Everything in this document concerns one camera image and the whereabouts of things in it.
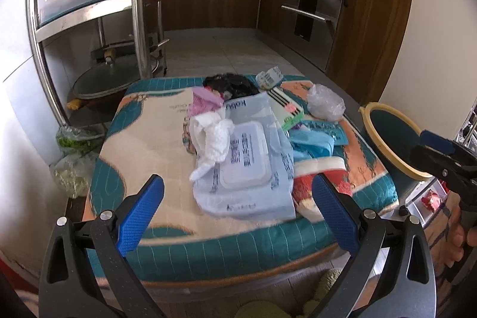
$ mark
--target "patterned mat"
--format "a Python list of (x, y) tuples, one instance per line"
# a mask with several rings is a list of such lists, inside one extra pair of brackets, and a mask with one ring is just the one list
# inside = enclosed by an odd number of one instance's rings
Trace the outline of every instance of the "patterned mat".
[[(215, 219), (197, 207), (188, 180), (195, 157), (182, 145), (182, 126), (192, 102), (188, 87), (202, 80), (158, 78), (127, 90), (96, 164), (84, 220), (115, 209), (156, 173), (165, 182), (164, 200), (138, 248), (127, 255), (140, 280), (158, 287), (227, 285), (306, 267), (334, 243), (325, 222)], [(299, 76), (282, 84), (307, 114), (311, 86)], [(388, 172), (352, 125), (341, 124), (349, 144), (335, 147), (334, 155), (345, 159), (353, 198), (377, 212), (394, 208), (397, 194)], [(104, 277), (95, 252), (89, 255), (96, 276)]]

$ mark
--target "yellow rim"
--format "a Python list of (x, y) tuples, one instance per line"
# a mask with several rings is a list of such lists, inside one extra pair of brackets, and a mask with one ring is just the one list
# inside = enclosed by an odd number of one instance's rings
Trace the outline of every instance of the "yellow rim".
[(368, 103), (365, 107), (360, 107), (359, 111), (363, 116), (364, 127), (366, 128), (366, 132), (368, 133), (369, 137), (373, 141), (373, 143), (378, 147), (380, 152), (399, 170), (401, 170), (404, 174), (408, 175), (412, 179), (416, 181), (425, 181), (432, 177), (432, 175), (428, 173), (424, 173), (423, 171), (416, 170), (414, 167), (409, 166), (406, 162), (404, 162), (401, 158), (399, 158), (396, 153), (389, 148), (389, 146), (385, 143), (384, 140), (379, 136), (376, 128), (374, 128), (373, 123), (371, 122), (371, 111), (373, 109), (381, 109), (383, 111), (389, 112), (394, 116), (397, 116), (401, 119), (404, 123), (410, 126), (416, 134), (421, 133), (421, 129), (415, 124), (411, 119), (405, 116), (402, 112), (398, 111), (396, 108), (390, 107), (386, 104), (381, 103)]

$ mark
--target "human hand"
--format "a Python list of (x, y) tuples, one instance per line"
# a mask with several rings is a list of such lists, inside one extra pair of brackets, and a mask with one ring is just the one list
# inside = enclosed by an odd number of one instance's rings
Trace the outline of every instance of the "human hand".
[(466, 235), (460, 220), (460, 207), (457, 204), (449, 218), (449, 233), (441, 251), (441, 261), (449, 268), (464, 257), (464, 242), (471, 247), (477, 246), (477, 227), (469, 230)]

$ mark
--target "silver screw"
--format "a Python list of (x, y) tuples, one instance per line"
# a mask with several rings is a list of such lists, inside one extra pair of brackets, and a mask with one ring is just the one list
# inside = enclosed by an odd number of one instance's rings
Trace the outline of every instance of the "silver screw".
[(99, 218), (103, 221), (109, 220), (111, 217), (113, 217), (113, 212), (110, 210), (105, 210), (99, 215)]
[(68, 222), (68, 219), (65, 216), (63, 216), (63, 217), (60, 217), (58, 220), (56, 220), (56, 225), (58, 225), (59, 227), (62, 227), (67, 222)]
[(364, 214), (364, 217), (370, 220), (373, 220), (374, 218), (376, 218), (376, 212), (372, 209), (364, 209), (363, 214)]
[(409, 216), (409, 221), (413, 223), (414, 225), (419, 225), (421, 223), (419, 219), (414, 215)]

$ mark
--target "bucket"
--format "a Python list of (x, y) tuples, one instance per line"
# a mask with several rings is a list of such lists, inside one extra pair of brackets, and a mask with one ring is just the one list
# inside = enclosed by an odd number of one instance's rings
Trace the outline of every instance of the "bucket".
[(397, 109), (381, 103), (360, 107), (368, 144), (378, 154), (394, 181), (399, 200), (405, 200), (420, 181), (432, 175), (415, 169), (410, 162), (411, 149), (420, 143), (420, 128)]

